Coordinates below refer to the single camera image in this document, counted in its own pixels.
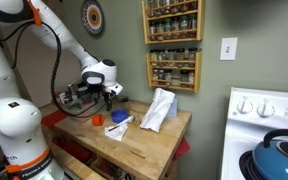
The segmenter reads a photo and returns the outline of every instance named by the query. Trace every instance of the shelf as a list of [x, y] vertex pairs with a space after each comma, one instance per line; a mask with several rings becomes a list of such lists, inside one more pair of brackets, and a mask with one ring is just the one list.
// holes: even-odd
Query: shelf
[[[155, 16], [155, 17], [148, 17], [147, 12], [154, 11], [158, 9], [163, 9], [167, 7], [172, 6], [180, 6], [182, 4], [189, 4], [192, 2], [198, 3], [198, 8], [196, 10], [188, 10], [186, 12], [178, 12], [175, 14], [167, 14], [167, 15], [161, 15], [161, 16]], [[172, 18], [172, 17], [178, 17], [182, 15], [189, 15], [189, 14], [196, 14], [197, 17], [197, 29], [189, 29], [189, 30], [182, 30], [182, 31], [170, 31], [165, 33], [154, 33], [150, 34], [149, 31], [149, 22], [151, 21], [158, 21], [165, 18]], [[168, 6], [162, 6], [159, 8], [148, 8], [148, 3], [142, 1], [142, 15], [143, 15], [143, 27], [144, 27], [144, 39], [145, 44], [158, 44], [158, 43], [170, 43], [170, 42], [187, 42], [187, 41], [200, 41], [203, 39], [203, 29], [204, 29], [204, 0], [191, 0], [191, 1], [184, 1], [177, 4], [171, 4]], [[177, 39], [163, 39], [163, 40], [150, 40], [151, 36], [160, 36], [160, 35], [166, 35], [169, 33], [181, 33], [181, 32], [189, 32], [193, 33], [193, 37], [188, 38], [177, 38]]]
[[[178, 89], [178, 90], [187, 90], [187, 91], [193, 91], [197, 92], [199, 87], [200, 87], [200, 76], [201, 76], [201, 58], [202, 58], [202, 51], [198, 51], [195, 54], [195, 61], [191, 60], [161, 60], [161, 61], [155, 61], [151, 60], [151, 54], [148, 53], [146, 54], [146, 64], [147, 64], [147, 75], [148, 75], [148, 84], [149, 87], [161, 87], [161, 88], [168, 88], [168, 89]], [[174, 62], [174, 63], [195, 63], [194, 67], [176, 67], [176, 66], [152, 66], [152, 63], [160, 63], [160, 62]], [[153, 70], [154, 69], [172, 69], [172, 70], [189, 70], [189, 71], [194, 71], [195, 77], [194, 77], [194, 83], [189, 83], [189, 82], [176, 82], [178, 84], [185, 84], [185, 85], [193, 85], [193, 87], [180, 87], [180, 86], [166, 86], [166, 85], [161, 85], [161, 84], [155, 84], [156, 82], [169, 82], [172, 84], [172, 82], [175, 81], [169, 81], [169, 80], [154, 80], [153, 79]]]
[[161, 15], [158, 17], [148, 17], [148, 21], [156, 21], [160, 19], [165, 19], [165, 18], [170, 18], [170, 17], [176, 17], [176, 16], [182, 16], [182, 15], [188, 15], [188, 14], [193, 14], [193, 13], [198, 13], [198, 10], [189, 10], [186, 12], [178, 12], [176, 14], [167, 14], [167, 15]]

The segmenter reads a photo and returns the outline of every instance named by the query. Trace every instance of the blue object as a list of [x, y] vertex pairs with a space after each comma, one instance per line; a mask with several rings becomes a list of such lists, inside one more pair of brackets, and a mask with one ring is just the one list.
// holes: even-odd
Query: blue object
[[175, 97], [165, 118], [171, 118], [176, 116], [177, 116], [177, 98]]
[[288, 141], [272, 140], [275, 136], [283, 135], [288, 135], [288, 130], [275, 130], [269, 135], [270, 137], [266, 135], [264, 141], [259, 143], [253, 151], [255, 167], [264, 179], [288, 180], [288, 155], [280, 149], [280, 147], [286, 147], [288, 152]]
[[111, 117], [113, 122], [120, 123], [127, 118], [128, 112], [124, 109], [118, 109], [112, 112]]

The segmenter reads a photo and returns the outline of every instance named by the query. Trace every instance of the red cloth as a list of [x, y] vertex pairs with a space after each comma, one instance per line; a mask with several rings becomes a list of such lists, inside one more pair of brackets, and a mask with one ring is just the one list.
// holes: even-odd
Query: red cloth
[[62, 113], [60, 110], [57, 110], [53, 112], [52, 114], [49, 114], [42, 119], [42, 124], [47, 126], [47, 127], [52, 127], [59, 121], [63, 120], [66, 118], [67, 115]]
[[66, 152], [74, 156], [76, 159], [79, 161], [85, 163], [87, 162], [90, 158], [95, 158], [96, 159], [96, 154], [87, 150], [83, 146], [70, 141], [67, 142], [65, 140], [61, 140], [59, 138], [53, 138], [53, 143], [64, 149]]
[[190, 145], [187, 143], [185, 137], [183, 137], [174, 154], [173, 160], [176, 160], [190, 149], [191, 149]]

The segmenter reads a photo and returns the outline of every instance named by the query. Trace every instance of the spice rack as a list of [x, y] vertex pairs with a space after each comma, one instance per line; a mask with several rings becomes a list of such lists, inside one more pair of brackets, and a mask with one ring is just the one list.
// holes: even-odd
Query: spice rack
[[[185, 12], [177, 12], [170, 13], [166, 15], [149, 17], [148, 13], [150, 11], [161, 10], [165, 8], [172, 8], [174, 6], [188, 5], [191, 3], [197, 3], [197, 9], [187, 10]], [[158, 8], [150, 8], [149, 4], [145, 1], [142, 1], [142, 13], [143, 13], [143, 27], [144, 27], [144, 39], [145, 44], [155, 44], [155, 43], [167, 43], [167, 42], [185, 42], [185, 41], [200, 41], [203, 39], [203, 29], [204, 29], [204, 0], [189, 0], [183, 1], [176, 4], [170, 4], [167, 6], [160, 6]], [[162, 32], [162, 33], [151, 33], [150, 32], [150, 23], [156, 22], [159, 20], [164, 20], [166, 18], [174, 18], [180, 17], [183, 15], [196, 14], [197, 17], [197, 27], [196, 29], [188, 29], [188, 30], [178, 30], [178, 31], [170, 31], [170, 32]], [[171, 38], [171, 39], [160, 39], [160, 40], [152, 40], [151, 37], [159, 37], [159, 36], [169, 36], [169, 34], [181, 34], [181, 33], [189, 33], [192, 36], [186, 38]]]
[[[156, 61], [156, 60], [151, 60], [151, 54], [147, 53], [146, 54], [146, 61], [147, 61], [147, 72], [148, 72], [148, 84], [149, 87], [161, 87], [161, 88], [168, 88], [168, 89], [178, 89], [178, 90], [187, 90], [187, 91], [193, 91], [196, 93], [200, 87], [200, 76], [201, 76], [201, 58], [202, 58], [202, 51], [198, 51], [195, 54], [195, 61], [192, 60], [162, 60], [162, 61]], [[176, 63], [176, 64], [192, 64], [194, 63], [195, 65], [193, 67], [177, 67], [177, 66], [153, 66], [153, 63], [159, 63], [159, 62], [164, 62], [164, 63]], [[194, 71], [194, 83], [188, 83], [188, 82], [177, 82], [180, 84], [180, 86], [174, 86], [174, 81], [169, 81], [169, 80], [155, 80], [153, 79], [153, 70], [154, 69], [171, 69], [171, 70], [188, 70], [188, 71]], [[158, 83], [171, 83], [172, 85], [166, 86], [166, 85], [161, 85]]]

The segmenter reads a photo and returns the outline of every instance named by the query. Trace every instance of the kettle handle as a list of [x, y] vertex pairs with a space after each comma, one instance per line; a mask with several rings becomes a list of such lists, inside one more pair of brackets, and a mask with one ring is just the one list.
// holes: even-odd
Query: kettle handle
[[288, 129], [276, 129], [268, 132], [264, 136], [264, 148], [270, 147], [271, 140], [277, 136], [288, 136]]

